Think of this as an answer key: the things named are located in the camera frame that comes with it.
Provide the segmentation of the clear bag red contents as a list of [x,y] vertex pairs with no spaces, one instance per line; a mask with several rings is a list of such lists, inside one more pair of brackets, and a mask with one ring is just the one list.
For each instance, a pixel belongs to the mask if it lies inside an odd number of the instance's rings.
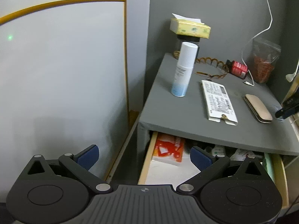
[[253,79],[266,83],[281,54],[281,46],[263,38],[255,38],[252,43]]

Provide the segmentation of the green packet in drawer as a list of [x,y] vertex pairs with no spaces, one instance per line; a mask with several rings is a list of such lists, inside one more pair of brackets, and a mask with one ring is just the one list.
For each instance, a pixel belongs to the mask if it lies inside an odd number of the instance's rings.
[[273,169],[273,164],[271,157],[268,153],[264,153],[264,158],[263,158],[263,167],[272,179],[273,182],[275,182],[275,177],[274,177],[274,169]]

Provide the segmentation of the grey bedside cabinet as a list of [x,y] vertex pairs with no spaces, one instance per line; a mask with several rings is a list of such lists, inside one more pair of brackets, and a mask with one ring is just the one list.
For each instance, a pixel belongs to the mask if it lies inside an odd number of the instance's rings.
[[202,77],[193,74],[184,97],[171,94],[176,60],[172,56],[175,35],[169,30],[172,13],[199,17],[211,27],[211,35],[200,44],[200,55],[219,60],[240,60],[249,53],[247,41],[273,25],[265,38],[279,43],[288,21],[287,0],[150,0],[149,41],[145,88],[149,95],[138,125],[137,154],[143,160],[150,131],[253,151],[283,155],[298,154],[298,138],[287,120],[259,123],[243,100],[254,94],[274,112],[280,101],[265,85],[247,86],[227,75],[220,80],[229,93],[238,124],[207,119]]

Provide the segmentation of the wooden drawer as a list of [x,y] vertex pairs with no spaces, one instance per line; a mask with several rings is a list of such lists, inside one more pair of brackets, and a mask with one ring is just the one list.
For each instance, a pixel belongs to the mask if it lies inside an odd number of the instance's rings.
[[[174,188],[176,188],[182,182],[198,174],[200,171],[193,165],[193,163],[191,163],[189,156],[189,152],[191,150],[191,147],[193,146],[199,146],[213,156],[215,156],[216,154],[226,154],[231,158],[232,163],[234,163],[234,161],[244,160],[246,156],[255,156],[258,158],[261,165],[263,165],[264,153],[254,153],[247,150],[223,147],[189,139],[186,139],[185,141],[182,162],[180,165],[176,166],[159,161],[154,161],[152,160],[152,154],[154,152],[157,136],[158,132],[153,132],[138,181],[139,184],[167,184],[172,185]],[[270,155],[270,157],[274,169],[274,183],[276,184],[283,199],[282,208],[286,209],[289,206],[289,198],[285,167],[279,155],[274,154]]]

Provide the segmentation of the red label supplement bottle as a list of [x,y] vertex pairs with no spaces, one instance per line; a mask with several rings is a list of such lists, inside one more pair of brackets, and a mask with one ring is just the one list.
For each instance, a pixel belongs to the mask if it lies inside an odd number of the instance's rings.
[[234,76],[240,78],[240,79],[245,79],[247,76],[248,72],[248,67],[244,64],[241,64],[240,62],[237,61],[226,61],[226,65],[229,69],[230,74],[233,74]]

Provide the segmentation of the beige zip case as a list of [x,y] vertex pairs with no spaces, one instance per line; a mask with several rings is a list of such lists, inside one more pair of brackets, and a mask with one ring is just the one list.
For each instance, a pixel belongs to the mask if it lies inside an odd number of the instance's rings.
[[252,110],[256,119],[261,123],[271,123],[273,118],[265,104],[255,95],[246,94],[244,101]]

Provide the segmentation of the yellow tissue pack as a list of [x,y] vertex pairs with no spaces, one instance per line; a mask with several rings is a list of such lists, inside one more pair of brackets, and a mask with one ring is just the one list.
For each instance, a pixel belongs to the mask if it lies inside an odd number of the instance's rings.
[[209,39],[211,27],[201,22],[201,19],[172,15],[170,30],[175,34]]

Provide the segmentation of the white printed box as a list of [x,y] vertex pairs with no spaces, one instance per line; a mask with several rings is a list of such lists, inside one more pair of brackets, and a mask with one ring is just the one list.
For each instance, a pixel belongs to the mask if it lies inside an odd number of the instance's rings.
[[219,83],[208,80],[202,80],[202,88],[208,120],[214,122],[223,120],[228,125],[236,126],[238,119],[226,88]]

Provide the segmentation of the white blue spray bottle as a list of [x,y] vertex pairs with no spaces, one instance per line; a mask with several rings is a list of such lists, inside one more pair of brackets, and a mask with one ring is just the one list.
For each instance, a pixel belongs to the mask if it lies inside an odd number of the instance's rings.
[[181,44],[171,89],[171,93],[176,97],[184,97],[186,95],[197,52],[198,46],[196,44],[186,41]]

